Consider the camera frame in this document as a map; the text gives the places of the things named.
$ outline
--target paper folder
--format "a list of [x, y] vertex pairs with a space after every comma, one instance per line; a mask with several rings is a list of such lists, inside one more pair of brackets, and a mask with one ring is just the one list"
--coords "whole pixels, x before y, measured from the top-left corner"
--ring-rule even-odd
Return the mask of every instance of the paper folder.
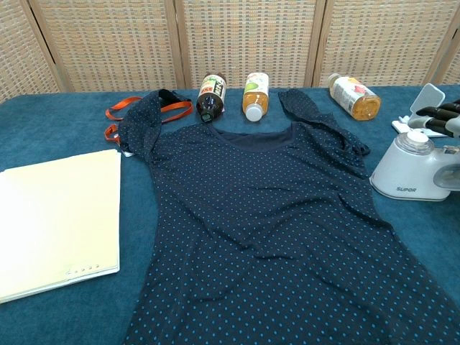
[[115, 149], [0, 173], [0, 303], [119, 271]]

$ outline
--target bottle label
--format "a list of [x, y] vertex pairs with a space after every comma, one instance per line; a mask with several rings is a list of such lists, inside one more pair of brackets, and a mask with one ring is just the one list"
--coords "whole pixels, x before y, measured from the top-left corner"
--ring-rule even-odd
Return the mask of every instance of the bottle label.
[[362, 96], [374, 96], [375, 93], [351, 77], [337, 78], [332, 86], [332, 98], [351, 114], [353, 105]]
[[201, 96], [203, 93], [211, 92], [219, 96], [222, 102], [224, 102], [225, 88], [226, 84], [223, 78], [215, 74], [210, 74], [203, 79], [198, 97]]
[[268, 75], [265, 73], [251, 73], [247, 76], [246, 92], [263, 92], [268, 96]]

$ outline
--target teal tablecloth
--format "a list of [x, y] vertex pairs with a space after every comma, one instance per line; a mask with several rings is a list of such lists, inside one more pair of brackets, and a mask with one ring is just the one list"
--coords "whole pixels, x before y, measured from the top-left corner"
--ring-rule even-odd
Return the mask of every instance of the teal tablecloth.
[[[460, 86], [440, 89], [446, 93], [447, 101], [460, 97]], [[373, 90], [382, 97], [380, 113], [372, 121], [357, 122], [331, 100], [326, 89], [304, 89], [321, 111], [333, 112], [342, 127], [370, 147], [371, 153], [365, 158], [369, 174], [396, 135], [390, 122], [409, 114], [420, 88]], [[273, 132], [286, 128], [290, 120], [282, 112], [278, 91], [270, 91], [268, 114], [260, 123], [253, 124], [242, 114], [242, 90], [228, 90], [226, 112], [215, 126], [230, 132]], [[180, 92], [193, 100], [198, 95], [197, 90]], [[3, 103], [0, 171], [114, 148], [103, 136], [110, 124], [104, 116], [105, 109], [127, 96], [145, 94], [60, 93], [20, 96]], [[164, 130], [172, 131], [197, 121], [193, 114], [164, 125]], [[435, 139], [435, 143], [460, 144], [454, 139]], [[136, 157], [122, 158], [120, 272], [0, 305], [0, 344], [121, 342], [150, 261], [157, 223], [153, 183], [143, 162]], [[429, 203], [396, 201], [374, 192], [374, 202], [383, 219], [393, 224], [410, 251], [460, 306], [460, 193], [453, 193], [441, 203]]]

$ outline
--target wooden frame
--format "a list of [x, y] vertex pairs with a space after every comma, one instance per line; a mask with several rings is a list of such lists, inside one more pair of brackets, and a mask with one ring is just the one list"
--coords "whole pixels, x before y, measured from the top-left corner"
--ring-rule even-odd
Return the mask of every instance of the wooden frame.
[[316, 53], [316, 59], [315, 59], [315, 65], [314, 65], [315, 67], [313, 70], [313, 77], [312, 77], [312, 82], [311, 82], [312, 87], [318, 87], [320, 79], [321, 79], [321, 64], [323, 63], [326, 43], [327, 43], [328, 36], [329, 36], [329, 29], [331, 28], [333, 10], [334, 10], [334, 0], [326, 0], [323, 20], [321, 22], [321, 33], [319, 34], [318, 46], [316, 48], [317, 53]]
[[40, 10], [40, 6], [38, 6], [37, 4], [37, 0], [19, 0], [19, 2], [21, 3], [24, 12], [29, 20], [30, 26], [32, 27], [32, 31], [34, 32], [35, 37], [37, 38], [37, 41], [40, 47], [42, 48], [45, 59], [51, 68], [52, 74], [55, 76], [57, 86], [62, 92], [75, 91], [72, 82], [70, 81], [69, 75], [67, 74], [67, 70], [65, 69], [65, 66], [58, 54], [58, 50], [54, 46], [54, 41], [52, 40], [51, 34], [47, 29], [47, 25], [45, 23], [45, 20], [43, 19], [42, 11]]
[[175, 82], [178, 88], [186, 88], [174, 1], [165, 0], [165, 11], [167, 20], [167, 30], [170, 34], [172, 63], [174, 65]]
[[190, 59], [188, 57], [188, 37], [185, 28], [185, 10], [183, 0], [174, 0], [176, 18], [178, 21], [178, 37], [180, 42], [180, 57], [182, 59], [182, 69], [186, 88], [192, 87], [192, 74], [190, 71]]
[[313, 85], [319, 37], [323, 27], [325, 6], [327, 2], [334, 2], [334, 0], [316, 0], [315, 14], [313, 16], [312, 32], [310, 38], [310, 49], [308, 51], [307, 68], [305, 69], [305, 81], [303, 83], [306, 88], [310, 88]]
[[455, 55], [456, 50], [455, 48], [452, 48], [452, 37], [457, 29], [460, 30], [460, 5], [456, 10], [450, 25], [448, 26], [446, 35], [439, 46], [438, 52], [431, 63], [430, 69], [426, 73], [425, 79], [423, 79], [423, 83], [440, 83], [442, 81], [442, 78], [444, 77], [444, 74], [446, 74], [447, 68]]

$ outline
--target bottle cap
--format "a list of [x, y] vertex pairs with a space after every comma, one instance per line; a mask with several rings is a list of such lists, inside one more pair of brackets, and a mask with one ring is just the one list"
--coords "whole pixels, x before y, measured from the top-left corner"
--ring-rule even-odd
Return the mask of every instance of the bottle cap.
[[212, 114], [212, 113], [206, 112], [206, 113], [202, 113], [202, 114], [201, 114], [201, 121], [207, 123], [207, 122], [211, 122], [211, 121], [213, 121], [213, 120], [214, 120], [214, 117], [213, 117], [213, 114]]
[[426, 134], [418, 131], [408, 132], [408, 139], [414, 145], [423, 145], [428, 141]]
[[332, 74], [328, 77], [328, 85], [331, 85], [331, 81], [332, 81], [335, 77], [341, 77], [341, 75], [338, 74], [338, 73], [332, 73]]
[[263, 110], [259, 104], [253, 103], [246, 107], [246, 111], [244, 112], [248, 120], [256, 122], [262, 118]]

